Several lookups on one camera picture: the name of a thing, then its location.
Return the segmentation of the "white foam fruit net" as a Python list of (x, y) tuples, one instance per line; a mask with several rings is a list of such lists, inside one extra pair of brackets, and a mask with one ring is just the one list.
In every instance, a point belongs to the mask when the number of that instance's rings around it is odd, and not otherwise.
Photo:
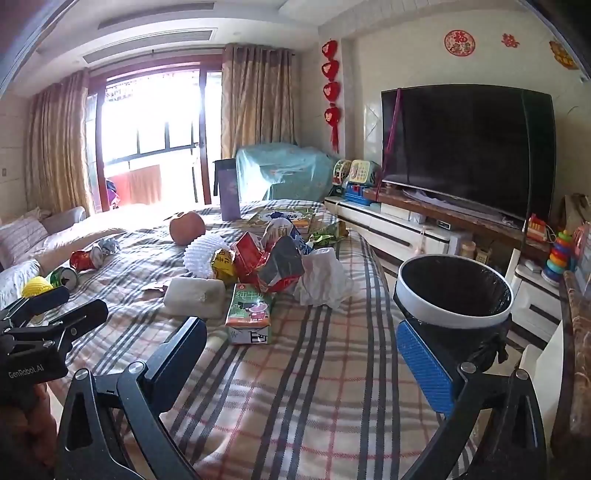
[(211, 261), (218, 250), (228, 250), (229, 245), (221, 236), (205, 233), (193, 240), (184, 251), (183, 265), (195, 278), (212, 279)]

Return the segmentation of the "green peppa pig carton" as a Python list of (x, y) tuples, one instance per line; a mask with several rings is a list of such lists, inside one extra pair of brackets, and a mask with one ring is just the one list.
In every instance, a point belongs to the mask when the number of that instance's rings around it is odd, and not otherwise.
[(271, 298), (253, 285), (236, 283), (225, 319), (228, 340), (233, 345), (271, 343)]

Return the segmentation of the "red snack wrapper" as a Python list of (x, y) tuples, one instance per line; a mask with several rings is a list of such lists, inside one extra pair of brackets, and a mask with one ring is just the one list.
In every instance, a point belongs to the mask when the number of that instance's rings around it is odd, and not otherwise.
[(260, 277), (260, 273), (269, 260), (270, 253), (263, 249), (263, 245), (256, 235), (250, 232), (243, 233), (242, 237), (232, 244), (231, 249), (235, 253), (233, 265), (238, 280), (256, 286), (259, 291), (266, 292), (269, 287)]

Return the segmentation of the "blue tempo tissue bag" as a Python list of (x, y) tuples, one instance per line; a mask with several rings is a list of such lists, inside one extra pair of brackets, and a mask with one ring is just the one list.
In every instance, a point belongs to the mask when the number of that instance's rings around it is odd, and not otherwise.
[(303, 257), (311, 251), (307, 243), (281, 236), (256, 267), (259, 290), (277, 293), (293, 285), (304, 274)]

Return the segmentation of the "white rimmed trash bin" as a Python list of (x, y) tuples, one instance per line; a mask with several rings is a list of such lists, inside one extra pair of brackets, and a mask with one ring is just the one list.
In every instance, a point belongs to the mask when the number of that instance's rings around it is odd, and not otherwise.
[(461, 256), (423, 254), (405, 261), (394, 299), (427, 343), (485, 372), (508, 358), (514, 293), (494, 269)]

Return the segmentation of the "yellow ball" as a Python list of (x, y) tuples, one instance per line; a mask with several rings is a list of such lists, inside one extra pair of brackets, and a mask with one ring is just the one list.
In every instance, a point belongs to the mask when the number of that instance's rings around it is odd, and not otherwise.
[(32, 298), (52, 290), (54, 286), (44, 277), (35, 276), (22, 289), (23, 298)]

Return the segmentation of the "green can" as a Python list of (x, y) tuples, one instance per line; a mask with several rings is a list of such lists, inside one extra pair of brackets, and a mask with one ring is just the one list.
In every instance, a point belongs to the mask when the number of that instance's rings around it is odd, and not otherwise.
[(71, 267), (58, 267), (49, 276), (51, 285), (55, 288), (65, 287), (74, 291), (79, 283), (79, 274)]

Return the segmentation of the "striped sofa cushion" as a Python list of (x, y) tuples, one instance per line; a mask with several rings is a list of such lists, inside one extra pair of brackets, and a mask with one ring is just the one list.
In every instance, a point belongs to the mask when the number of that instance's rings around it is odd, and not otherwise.
[(23, 217), (1, 227), (1, 266), (8, 269), (26, 252), (48, 236), (43, 224), (34, 217)]

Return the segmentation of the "red crushed can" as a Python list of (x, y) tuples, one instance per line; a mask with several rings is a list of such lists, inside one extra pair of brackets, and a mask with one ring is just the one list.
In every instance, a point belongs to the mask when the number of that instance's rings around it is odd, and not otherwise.
[(89, 250), (79, 250), (71, 254), (69, 265), (77, 272), (87, 270), (97, 270), (104, 263), (104, 255), (101, 248), (97, 245)]

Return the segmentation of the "left beige curtain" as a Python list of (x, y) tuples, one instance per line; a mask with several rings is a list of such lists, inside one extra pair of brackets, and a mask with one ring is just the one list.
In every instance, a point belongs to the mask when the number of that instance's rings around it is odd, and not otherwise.
[(85, 133), (88, 87), (89, 73), (80, 70), (31, 100), (24, 164), (29, 208), (52, 213), (78, 206), (90, 209)]

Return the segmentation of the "beige curtain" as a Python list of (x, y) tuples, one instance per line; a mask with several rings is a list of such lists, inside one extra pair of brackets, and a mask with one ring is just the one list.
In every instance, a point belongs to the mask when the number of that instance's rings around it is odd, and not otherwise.
[(78, 206), (90, 209), (85, 133), (88, 87), (89, 73), (80, 70), (31, 100), (24, 164), (29, 208), (52, 213)]
[(283, 48), (229, 44), (222, 53), (221, 156), (245, 146), (297, 144), (300, 82), (297, 54)]

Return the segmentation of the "red apple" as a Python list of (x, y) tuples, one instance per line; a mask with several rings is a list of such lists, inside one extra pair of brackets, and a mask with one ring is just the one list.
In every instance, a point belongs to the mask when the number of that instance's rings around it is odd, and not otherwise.
[(190, 245), (192, 241), (206, 232), (204, 221), (195, 211), (177, 214), (169, 223), (172, 241), (179, 246)]

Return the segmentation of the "plaid blanket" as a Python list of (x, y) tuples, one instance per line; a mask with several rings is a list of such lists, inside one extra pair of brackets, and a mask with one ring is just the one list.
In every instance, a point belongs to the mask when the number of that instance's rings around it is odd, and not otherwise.
[[(154, 287), (185, 274), (183, 251), (150, 207), (92, 217), (113, 225), (119, 252), (82, 276), (69, 300), (109, 309), (78, 340), (70, 370), (102, 375), (144, 360), (179, 327)], [(365, 239), (337, 247), (353, 292), (338, 308), (304, 306), (282, 293), (271, 304), (271, 341), (238, 346), (222, 319), (176, 403), (162, 417), (204, 479), (395, 479), (443, 423), (396, 350), (403, 316)]]

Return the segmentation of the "red toy telephone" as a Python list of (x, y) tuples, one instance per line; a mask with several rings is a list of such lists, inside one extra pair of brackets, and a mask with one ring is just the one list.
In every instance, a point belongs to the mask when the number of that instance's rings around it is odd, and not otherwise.
[(556, 238), (554, 231), (535, 214), (528, 220), (526, 235), (528, 239), (539, 243), (551, 243)]

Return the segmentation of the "purple thermos bottle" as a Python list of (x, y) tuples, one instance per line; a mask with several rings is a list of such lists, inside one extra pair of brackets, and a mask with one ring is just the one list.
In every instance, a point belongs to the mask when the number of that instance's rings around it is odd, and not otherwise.
[(213, 193), (219, 197), (221, 218), (231, 222), (240, 218), (238, 175), (235, 158), (214, 161)]

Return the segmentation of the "teal covered furniture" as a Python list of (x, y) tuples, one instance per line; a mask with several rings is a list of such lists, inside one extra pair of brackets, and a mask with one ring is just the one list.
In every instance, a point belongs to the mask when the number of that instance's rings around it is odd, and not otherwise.
[(267, 143), (235, 155), (242, 204), (262, 200), (321, 201), (332, 188), (335, 159), (314, 147)]

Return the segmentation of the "children picture book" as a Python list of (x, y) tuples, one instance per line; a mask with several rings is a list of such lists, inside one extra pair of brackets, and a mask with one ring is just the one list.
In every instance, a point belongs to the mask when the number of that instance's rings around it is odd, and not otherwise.
[(249, 219), (243, 220), (236, 227), (242, 231), (263, 235), (263, 230), (270, 221), (287, 219), (301, 234), (307, 235), (315, 226), (315, 218), (319, 210), (321, 207), (318, 204), (257, 207)]

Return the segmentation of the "green snack bag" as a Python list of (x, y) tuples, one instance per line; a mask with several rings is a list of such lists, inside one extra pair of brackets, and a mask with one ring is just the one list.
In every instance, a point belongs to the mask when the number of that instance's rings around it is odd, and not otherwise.
[(308, 236), (307, 245), (313, 249), (334, 247), (346, 237), (349, 236), (349, 231), (346, 228), (346, 223), (342, 220), (332, 222), (322, 229), (312, 232)]

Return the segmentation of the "black flat screen television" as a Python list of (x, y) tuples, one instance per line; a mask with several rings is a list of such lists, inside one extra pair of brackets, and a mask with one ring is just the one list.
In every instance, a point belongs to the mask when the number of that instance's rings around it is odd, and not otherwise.
[(523, 219), (548, 219), (557, 164), (554, 104), (537, 91), (480, 84), (387, 90), (384, 180)]

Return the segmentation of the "toy cash register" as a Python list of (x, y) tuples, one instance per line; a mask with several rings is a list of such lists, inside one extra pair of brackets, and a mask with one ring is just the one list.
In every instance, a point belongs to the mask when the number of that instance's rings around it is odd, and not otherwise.
[(365, 191), (377, 185), (381, 166), (376, 162), (341, 159), (332, 170), (331, 194), (363, 206), (373, 203), (365, 197)]

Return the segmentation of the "right beige curtain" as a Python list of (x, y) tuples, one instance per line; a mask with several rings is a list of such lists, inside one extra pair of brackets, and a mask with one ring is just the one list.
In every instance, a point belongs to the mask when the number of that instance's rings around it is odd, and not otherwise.
[(229, 44), (222, 53), (221, 156), (245, 146), (297, 144), (300, 82), (297, 54), (283, 48)]

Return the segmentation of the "red hanging lantern decoration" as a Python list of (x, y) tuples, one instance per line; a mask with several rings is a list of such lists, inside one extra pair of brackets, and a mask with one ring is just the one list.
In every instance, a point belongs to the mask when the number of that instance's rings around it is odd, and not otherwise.
[(325, 77), (325, 85), (322, 86), (322, 94), (329, 106), (325, 109), (324, 118), (325, 123), (329, 125), (331, 130), (331, 146), (332, 151), (339, 153), (339, 122), (342, 119), (342, 110), (338, 105), (339, 95), (341, 95), (342, 86), (337, 80), (339, 74), (339, 67), (341, 64), (337, 59), (339, 49), (339, 42), (334, 39), (329, 39), (321, 47), (322, 56), (325, 57), (325, 62), (322, 63), (322, 76)]

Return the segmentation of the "round red wall sticker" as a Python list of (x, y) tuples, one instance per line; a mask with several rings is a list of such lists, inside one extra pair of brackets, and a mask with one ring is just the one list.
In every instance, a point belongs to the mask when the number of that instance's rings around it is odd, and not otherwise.
[(476, 50), (476, 40), (466, 30), (451, 30), (444, 37), (444, 46), (453, 56), (468, 57)]

